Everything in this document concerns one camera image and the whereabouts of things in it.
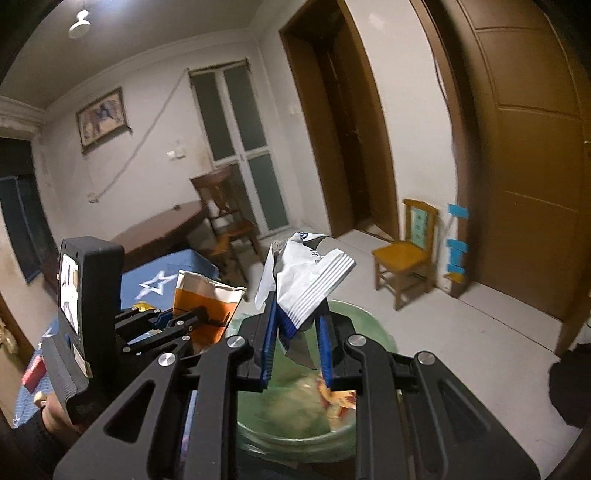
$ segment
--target wooden chair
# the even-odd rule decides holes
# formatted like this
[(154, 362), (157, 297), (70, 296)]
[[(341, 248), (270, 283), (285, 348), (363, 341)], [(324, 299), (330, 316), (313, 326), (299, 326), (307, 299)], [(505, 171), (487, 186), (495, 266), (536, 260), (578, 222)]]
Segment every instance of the wooden chair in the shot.
[(217, 207), (217, 212), (209, 213), (207, 218), (211, 223), (212, 230), (216, 236), (217, 244), (208, 257), (218, 267), (221, 267), (223, 275), (231, 283), (236, 283), (234, 278), (234, 267), (236, 267), (243, 281), (248, 285), (248, 276), (242, 267), (232, 242), (238, 239), (247, 239), (252, 245), (259, 260), (264, 263), (265, 259), (261, 247), (256, 238), (256, 225), (244, 218), (232, 185), (232, 166), (219, 168), (210, 173), (191, 179), (191, 183), (204, 202), (212, 200)]
[[(434, 286), (433, 241), (439, 210), (425, 202), (405, 199), (406, 233), (404, 241), (394, 242), (372, 252), (375, 264), (375, 289), (385, 285), (395, 295), (394, 308), (402, 308), (402, 293), (420, 283), (425, 291)], [(405, 284), (410, 276), (417, 278)]]

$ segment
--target black sleeve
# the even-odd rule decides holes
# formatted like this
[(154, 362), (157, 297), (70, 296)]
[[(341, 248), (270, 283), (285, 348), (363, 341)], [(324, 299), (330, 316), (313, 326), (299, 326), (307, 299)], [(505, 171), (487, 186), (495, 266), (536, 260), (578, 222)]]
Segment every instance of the black sleeve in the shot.
[(41, 410), (32, 418), (12, 431), (17, 445), (29, 462), (51, 479), (58, 462), (66, 454), (67, 448), (47, 431), (41, 417)]

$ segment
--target wooden table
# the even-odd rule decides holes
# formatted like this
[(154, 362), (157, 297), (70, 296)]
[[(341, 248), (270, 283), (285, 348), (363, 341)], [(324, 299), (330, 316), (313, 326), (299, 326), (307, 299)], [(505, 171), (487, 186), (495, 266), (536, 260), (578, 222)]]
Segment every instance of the wooden table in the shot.
[(123, 271), (175, 251), (206, 218), (207, 205), (197, 200), (165, 210), (121, 232), (111, 241), (125, 248)]

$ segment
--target small yellow chair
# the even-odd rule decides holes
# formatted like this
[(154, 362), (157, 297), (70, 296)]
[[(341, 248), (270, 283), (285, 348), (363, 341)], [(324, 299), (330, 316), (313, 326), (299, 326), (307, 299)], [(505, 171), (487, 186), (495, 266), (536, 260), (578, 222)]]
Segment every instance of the small yellow chair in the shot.
[[(425, 283), (425, 291), (434, 286), (433, 241), (439, 210), (425, 202), (405, 199), (406, 233), (404, 241), (394, 242), (372, 252), (375, 264), (375, 289), (382, 286), (394, 292), (394, 308), (402, 308), (402, 292)], [(405, 285), (406, 277), (418, 282)]]

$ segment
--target ceiling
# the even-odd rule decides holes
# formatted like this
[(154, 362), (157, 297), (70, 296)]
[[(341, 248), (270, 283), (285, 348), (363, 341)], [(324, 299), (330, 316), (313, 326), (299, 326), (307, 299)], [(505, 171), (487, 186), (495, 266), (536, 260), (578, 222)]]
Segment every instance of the ceiling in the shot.
[[(262, 0), (63, 0), (37, 27), (0, 95), (46, 108), (101, 70), (150, 48), (219, 30), (247, 27)], [(85, 8), (92, 24), (68, 37)]]

